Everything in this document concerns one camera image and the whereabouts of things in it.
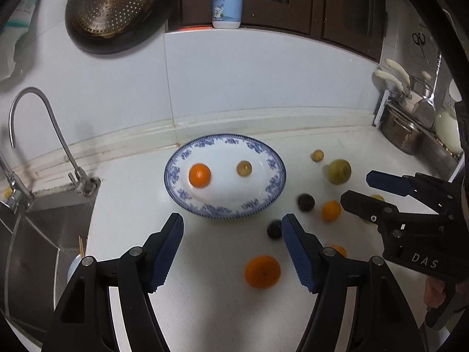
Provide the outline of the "person right hand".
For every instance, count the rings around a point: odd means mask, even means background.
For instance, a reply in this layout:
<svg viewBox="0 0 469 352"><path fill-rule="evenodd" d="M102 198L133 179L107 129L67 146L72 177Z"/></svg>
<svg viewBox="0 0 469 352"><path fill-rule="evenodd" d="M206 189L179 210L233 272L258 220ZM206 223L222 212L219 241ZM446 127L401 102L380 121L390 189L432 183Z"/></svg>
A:
<svg viewBox="0 0 469 352"><path fill-rule="evenodd" d="M424 304L430 308L438 308L445 301L445 283L434 277L426 277L424 286Z"/></svg>

